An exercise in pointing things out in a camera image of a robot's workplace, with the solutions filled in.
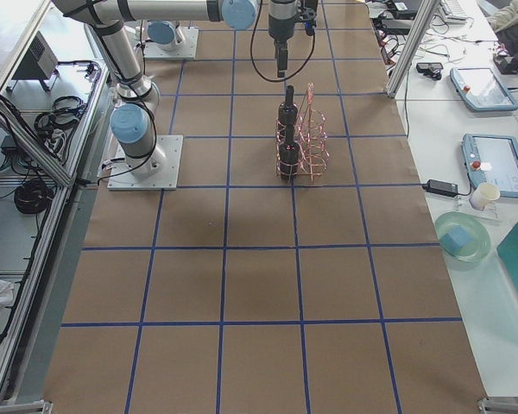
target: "green bowl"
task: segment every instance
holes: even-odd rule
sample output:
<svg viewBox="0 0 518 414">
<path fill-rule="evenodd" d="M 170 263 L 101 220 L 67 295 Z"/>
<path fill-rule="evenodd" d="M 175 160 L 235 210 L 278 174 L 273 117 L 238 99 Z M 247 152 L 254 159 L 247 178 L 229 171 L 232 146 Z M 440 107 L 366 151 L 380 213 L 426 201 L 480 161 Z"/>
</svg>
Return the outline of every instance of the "green bowl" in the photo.
<svg viewBox="0 0 518 414">
<path fill-rule="evenodd" d="M 439 216 L 435 221 L 438 240 L 457 226 L 461 226 L 471 236 L 472 241 L 454 253 L 441 245 L 448 254 L 462 261 L 480 261 L 488 255 L 491 250 L 490 235 L 475 217 L 468 214 L 451 211 Z"/>
</svg>

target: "blue joint cap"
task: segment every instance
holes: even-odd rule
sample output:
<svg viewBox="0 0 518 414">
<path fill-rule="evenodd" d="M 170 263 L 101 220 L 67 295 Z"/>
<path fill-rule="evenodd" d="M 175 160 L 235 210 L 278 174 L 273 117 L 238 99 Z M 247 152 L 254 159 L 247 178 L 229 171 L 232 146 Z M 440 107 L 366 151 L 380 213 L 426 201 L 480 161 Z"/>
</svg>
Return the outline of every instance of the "blue joint cap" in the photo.
<svg viewBox="0 0 518 414">
<path fill-rule="evenodd" d="M 257 17 L 256 0 L 224 0 L 221 14 L 226 24 L 235 30 L 245 30 Z"/>
<path fill-rule="evenodd" d="M 148 130 L 148 114 L 133 103 L 127 103 L 110 116 L 113 135 L 122 144 L 138 142 Z"/>
<path fill-rule="evenodd" d="M 174 40 L 176 27 L 171 22 L 154 20 L 148 24 L 148 36 L 155 43 L 168 45 Z"/>
</svg>

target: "tiled surface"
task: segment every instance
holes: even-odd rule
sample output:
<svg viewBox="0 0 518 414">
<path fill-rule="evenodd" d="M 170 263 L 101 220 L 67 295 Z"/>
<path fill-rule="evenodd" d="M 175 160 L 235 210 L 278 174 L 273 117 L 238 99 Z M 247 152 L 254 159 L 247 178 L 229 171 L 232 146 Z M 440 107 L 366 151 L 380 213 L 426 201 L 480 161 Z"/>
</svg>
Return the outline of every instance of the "tiled surface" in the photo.
<svg viewBox="0 0 518 414">
<path fill-rule="evenodd" d="M 325 175 L 275 174 L 284 84 L 251 31 L 199 24 L 150 62 L 176 191 L 101 186 L 44 398 L 104 414 L 475 412 L 483 389 L 362 4 L 325 0 L 313 60 Z M 254 47 L 274 76 L 263 11 Z M 290 68 L 312 39 L 289 42 Z"/>
</svg>

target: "tablet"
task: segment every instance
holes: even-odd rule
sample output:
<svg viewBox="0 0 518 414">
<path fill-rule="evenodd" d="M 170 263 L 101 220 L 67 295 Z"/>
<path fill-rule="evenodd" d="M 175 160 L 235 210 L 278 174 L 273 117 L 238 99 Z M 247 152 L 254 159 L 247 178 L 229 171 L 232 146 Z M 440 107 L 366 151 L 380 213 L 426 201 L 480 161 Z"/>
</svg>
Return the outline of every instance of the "tablet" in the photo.
<svg viewBox="0 0 518 414">
<path fill-rule="evenodd" d="M 501 197 L 518 198 L 518 142 L 513 136 L 466 134 L 463 153 L 474 187 L 487 181 L 499 187 Z"/>
<path fill-rule="evenodd" d="M 489 67 L 453 67 L 450 78 L 471 110 L 518 109 L 509 89 Z"/>
</svg>

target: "black power adapter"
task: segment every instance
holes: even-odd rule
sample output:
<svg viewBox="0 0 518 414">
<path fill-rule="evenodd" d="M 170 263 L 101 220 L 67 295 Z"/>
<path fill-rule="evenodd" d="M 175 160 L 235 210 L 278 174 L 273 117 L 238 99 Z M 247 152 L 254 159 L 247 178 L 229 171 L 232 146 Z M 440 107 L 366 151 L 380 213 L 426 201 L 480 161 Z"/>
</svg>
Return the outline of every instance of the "black power adapter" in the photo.
<svg viewBox="0 0 518 414">
<path fill-rule="evenodd" d="M 426 192 L 439 194 L 441 196 L 455 198 L 458 195 L 458 185 L 446 183 L 445 181 L 438 181 L 437 179 L 429 179 L 422 188 Z"/>
</svg>

